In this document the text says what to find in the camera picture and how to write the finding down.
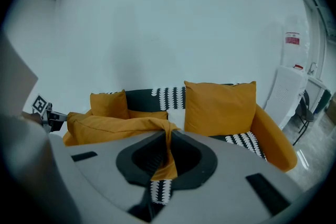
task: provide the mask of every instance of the black chair leg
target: black chair leg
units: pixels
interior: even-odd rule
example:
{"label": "black chair leg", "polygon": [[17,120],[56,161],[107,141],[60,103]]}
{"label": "black chair leg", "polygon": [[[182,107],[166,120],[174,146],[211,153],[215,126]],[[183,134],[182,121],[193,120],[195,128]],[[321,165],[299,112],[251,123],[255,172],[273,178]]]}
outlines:
{"label": "black chair leg", "polygon": [[301,127],[299,133],[301,133],[301,131],[303,130],[303,128],[306,127],[306,123],[307,123],[307,122],[302,122],[302,123],[303,123],[303,126]]}
{"label": "black chair leg", "polygon": [[293,144],[293,146],[295,146],[295,144],[299,141],[299,139],[303,136],[303,134],[306,132],[306,130],[307,130],[307,128],[308,128],[308,125],[309,125],[309,122],[307,123],[307,125],[304,125],[306,128],[305,128],[305,130],[302,132],[302,134],[300,134],[300,136],[298,137],[298,139],[296,139],[296,141],[294,142],[294,144]]}

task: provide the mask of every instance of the black slot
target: black slot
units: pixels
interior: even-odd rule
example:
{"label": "black slot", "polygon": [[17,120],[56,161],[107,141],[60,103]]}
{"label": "black slot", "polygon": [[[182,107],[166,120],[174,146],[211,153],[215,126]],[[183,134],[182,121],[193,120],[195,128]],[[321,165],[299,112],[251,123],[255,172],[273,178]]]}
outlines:
{"label": "black slot", "polygon": [[71,156],[71,158],[73,159],[74,162],[79,162],[79,161],[82,161],[84,159],[89,159],[89,158],[95,157],[97,155],[98,154],[96,152],[89,151],[89,152],[73,155],[73,156]]}
{"label": "black slot", "polygon": [[290,205],[262,174],[247,176],[246,180],[273,216]]}

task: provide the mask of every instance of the white wall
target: white wall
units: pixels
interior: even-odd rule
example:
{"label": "white wall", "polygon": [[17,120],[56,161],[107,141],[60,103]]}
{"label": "white wall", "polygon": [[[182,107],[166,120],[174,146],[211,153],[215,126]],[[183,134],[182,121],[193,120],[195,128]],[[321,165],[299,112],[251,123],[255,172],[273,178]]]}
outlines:
{"label": "white wall", "polygon": [[327,44],[327,53],[325,55],[324,67],[322,72],[322,81],[333,95],[336,92],[336,45]]}
{"label": "white wall", "polygon": [[30,99],[59,112],[89,109],[91,92],[184,80],[256,80],[264,106],[290,15],[306,16],[303,0],[21,0],[5,29],[39,77]]}

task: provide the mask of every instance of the chair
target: chair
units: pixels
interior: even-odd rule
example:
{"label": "chair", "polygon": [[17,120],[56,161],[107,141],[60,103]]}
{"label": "chair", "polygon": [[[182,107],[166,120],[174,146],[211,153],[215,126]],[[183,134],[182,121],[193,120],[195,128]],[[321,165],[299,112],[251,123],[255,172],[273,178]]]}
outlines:
{"label": "chair", "polygon": [[303,123],[303,126],[301,127],[299,133],[303,130],[303,132],[300,134],[300,136],[296,139],[293,146],[299,141],[299,139],[303,136],[305,131],[307,130],[309,123],[314,120],[313,113],[309,110],[309,95],[307,91],[305,90],[303,93],[303,98],[301,98],[300,103],[298,107],[295,110],[295,114],[299,117],[301,122]]}

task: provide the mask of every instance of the red sign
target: red sign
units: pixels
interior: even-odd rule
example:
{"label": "red sign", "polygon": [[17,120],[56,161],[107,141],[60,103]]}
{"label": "red sign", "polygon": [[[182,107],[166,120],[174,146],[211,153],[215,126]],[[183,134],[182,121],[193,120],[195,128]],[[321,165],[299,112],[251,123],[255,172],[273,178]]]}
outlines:
{"label": "red sign", "polygon": [[300,45],[300,39],[297,37],[286,37],[286,43]]}

